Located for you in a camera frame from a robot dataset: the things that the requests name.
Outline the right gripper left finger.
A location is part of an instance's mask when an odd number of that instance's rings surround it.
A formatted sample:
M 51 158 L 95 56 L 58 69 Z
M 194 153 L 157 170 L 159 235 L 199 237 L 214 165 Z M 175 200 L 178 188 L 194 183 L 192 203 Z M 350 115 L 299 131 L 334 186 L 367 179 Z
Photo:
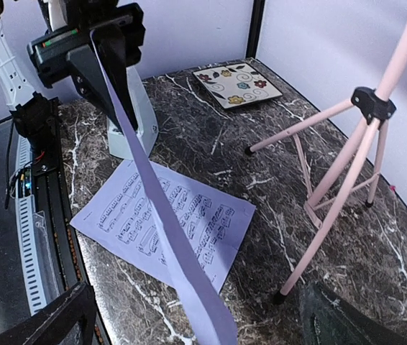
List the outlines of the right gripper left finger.
M 91 344 L 95 321 L 94 289 L 78 282 L 31 318 L 0 333 L 0 344 L 61 344 L 65 339 Z

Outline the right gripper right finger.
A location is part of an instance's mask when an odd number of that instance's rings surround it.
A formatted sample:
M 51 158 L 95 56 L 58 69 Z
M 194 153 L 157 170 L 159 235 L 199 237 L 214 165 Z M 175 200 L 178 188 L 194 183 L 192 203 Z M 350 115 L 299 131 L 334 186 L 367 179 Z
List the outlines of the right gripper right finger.
M 407 344 L 320 282 L 300 294 L 304 344 Z

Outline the pink music stand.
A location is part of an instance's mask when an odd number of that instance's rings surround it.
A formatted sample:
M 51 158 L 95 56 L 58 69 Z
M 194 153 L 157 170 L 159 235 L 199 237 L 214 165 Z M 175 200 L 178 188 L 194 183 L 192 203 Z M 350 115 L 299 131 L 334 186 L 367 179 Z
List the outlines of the pink music stand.
M 274 294 L 274 304 L 280 305 L 285 301 L 319 250 L 349 195 L 368 187 L 365 204 L 373 205 L 388 135 L 388 122 L 396 110 L 390 96 L 406 67 L 407 22 L 377 88 L 357 87 L 350 98 L 245 148 L 246 155 L 253 155 L 285 138 L 294 139 L 308 193 L 303 208 L 317 229 L 299 263 L 281 289 Z M 362 117 L 320 183 L 312 187 L 298 133 L 351 108 L 359 109 Z

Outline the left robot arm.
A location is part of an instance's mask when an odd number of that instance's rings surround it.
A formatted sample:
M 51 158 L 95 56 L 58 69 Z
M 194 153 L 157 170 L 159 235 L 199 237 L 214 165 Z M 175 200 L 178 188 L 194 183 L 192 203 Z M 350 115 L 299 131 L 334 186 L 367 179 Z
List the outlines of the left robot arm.
M 0 86 L 18 133 L 35 152 L 48 150 L 55 133 L 50 127 L 54 101 L 38 93 L 22 74 L 1 22 Z M 46 1 L 50 31 L 28 44 L 29 58 L 46 88 L 71 78 L 77 92 L 108 117 L 109 150 L 132 159 L 150 152 L 157 121 L 134 66 L 144 41 L 139 4 L 117 1 Z

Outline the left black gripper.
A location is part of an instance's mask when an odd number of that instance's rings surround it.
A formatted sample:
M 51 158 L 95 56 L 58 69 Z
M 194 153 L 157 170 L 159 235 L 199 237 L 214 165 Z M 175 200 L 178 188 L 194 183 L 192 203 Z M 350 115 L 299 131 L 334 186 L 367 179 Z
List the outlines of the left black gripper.
M 138 129 L 127 82 L 127 66 L 140 61 L 145 27 L 137 3 L 48 2 L 50 31 L 27 46 L 29 58 L 46 88 L 69 75 L 77 92 L 115 118 L 114 107 L 94 54 L 93 40 L 124 115 Z

